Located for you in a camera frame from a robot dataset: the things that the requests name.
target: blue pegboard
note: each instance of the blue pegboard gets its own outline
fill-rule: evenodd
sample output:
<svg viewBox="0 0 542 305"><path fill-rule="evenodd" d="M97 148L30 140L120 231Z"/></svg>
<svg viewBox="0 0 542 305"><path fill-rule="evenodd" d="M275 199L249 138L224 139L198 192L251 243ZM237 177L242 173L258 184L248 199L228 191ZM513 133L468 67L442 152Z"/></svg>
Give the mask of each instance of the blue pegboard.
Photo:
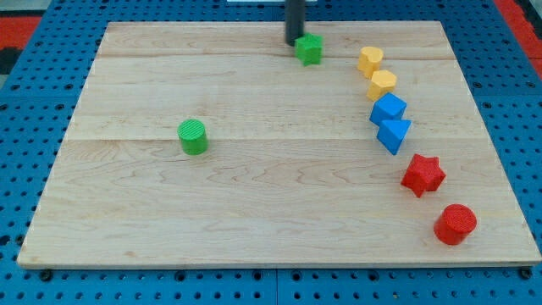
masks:
<svg viewBox="0 0 542 305"><path fill-rule="evenodd" d="M109 21L282 19L284 6L223 0L52 2L0 91L0 303L542 303L540 266L52 273L18 267L19 244ZM319 0L307 7L307 19L440 20L542 245L542 84L491 1Z"/></svg>

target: plastic block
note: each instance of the plastic block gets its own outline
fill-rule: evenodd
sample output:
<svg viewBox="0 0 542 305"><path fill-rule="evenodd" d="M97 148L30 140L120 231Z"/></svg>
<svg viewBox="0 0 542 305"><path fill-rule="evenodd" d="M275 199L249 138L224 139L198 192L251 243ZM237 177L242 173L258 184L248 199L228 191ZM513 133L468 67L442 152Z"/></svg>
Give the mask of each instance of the plastic block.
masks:
<svg viewBox="0 0 542 305"><path fill-rule="evenodd" d="M323 44L324 39L321 36L307 33L296 39L296 57L301 60L304 66L320 64Z"/></svg>
<svg viewBox="0 0 542 305"><path fill-rule="evenodd" d="M447 245L459 245L476 228L474 212L462 205L451 204L435 221L433 231L440 241Z"/></svg>
<svg viewBox="0 0 542 305"><path fill-rule="evenodd" d="M406 108L407 103L393 93L386 93L373 105L369 120L379 125L384 119L401 119Z"/></svg>
<svg viewBox="0 0 542 305"><path fill-rule="evenodd" d="M438 157L426 158L415 153L401 184L410 188L416 197L420 198L425 191L436 191L445 177Z"/></svg>
<svg viewBox="0 0 542 305"><path fill-rule="evenodd" d="M396 155L411 123L408 119L385 119L380 122L379 133L376 137L391 154Z"/></svg>
<svg viewBox="0 0 542 305"><path fill-rule="evenodd" d="M371 78L371 85L367 91L367 97L374 102L387 92L392 92L395 89L396 83L397 76L388 70L374 71Z"/></svg>
<svg viewBox="0 0 542 305"><path fill-rule="evenodd" d="M207 135L205 126L197 119L188 119L182 122L177 129L180 145L189 155L197 155L207 150Z"/></svg>
<svg viewBox="0 0 542 305"><path fill-rule="evenodd" d="M380 69L380 62L384 57L382 49L377 47L363 47L359 53L357 69L363 72L363 75L371 79L373 72Z"/></svg>

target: yellow block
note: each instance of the yellow block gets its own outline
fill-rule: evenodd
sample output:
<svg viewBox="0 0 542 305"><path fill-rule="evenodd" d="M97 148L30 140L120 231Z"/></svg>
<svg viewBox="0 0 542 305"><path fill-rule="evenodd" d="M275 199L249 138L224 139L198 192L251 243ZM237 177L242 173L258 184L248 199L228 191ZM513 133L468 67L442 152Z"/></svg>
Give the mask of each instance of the yellow block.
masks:
<svg viewBox="0 0 542 305"><path fill-rule="evenodd" d="M380 69L380 62L384 57L382 49L377 47L363 47L359 53L357 69L363 72L368 79L373 77L373 72Z"/></svg>
<svg viewBox="0 0 542 305"><path fill-rule="evenodd" d="M397 76L388 70L374 71L371 85L367 91L367 97L375 102L387 92L392 92L397 83Z"/></svg>

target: wood grain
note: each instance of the wood grain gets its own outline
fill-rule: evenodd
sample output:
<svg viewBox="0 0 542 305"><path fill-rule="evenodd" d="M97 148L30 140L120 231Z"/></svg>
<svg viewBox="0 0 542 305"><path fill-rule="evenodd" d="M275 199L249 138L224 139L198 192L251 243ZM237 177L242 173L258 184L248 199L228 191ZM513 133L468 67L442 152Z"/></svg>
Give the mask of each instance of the wood grain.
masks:
<svg viewBox="0 0 542 305"><path fill-rule="evenodd" d="M41 196L30 269L363 268L541 260L438 22L318 22L302 67L280 23L112 23ZM368 121L363 46L384 50L412 128L397 156ZM180 149L201 119L210 148ZM421 199L414 153L448 174ZM467 204L460 246L433 222Z"/></svg>

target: green cylinder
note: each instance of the green cylinder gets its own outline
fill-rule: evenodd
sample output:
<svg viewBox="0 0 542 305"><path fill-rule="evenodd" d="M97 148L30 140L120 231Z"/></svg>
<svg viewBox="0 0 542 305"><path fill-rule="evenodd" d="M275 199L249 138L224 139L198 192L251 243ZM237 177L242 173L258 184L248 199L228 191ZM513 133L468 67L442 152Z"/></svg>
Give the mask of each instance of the green cylinder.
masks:
<svg viewBox="0 0 542 305"><path fill-rule="evenodd" d="M180 145L189 155L198 155L207 150L207 136L205 125L198 119L187 119L177 129Z"/></svg>

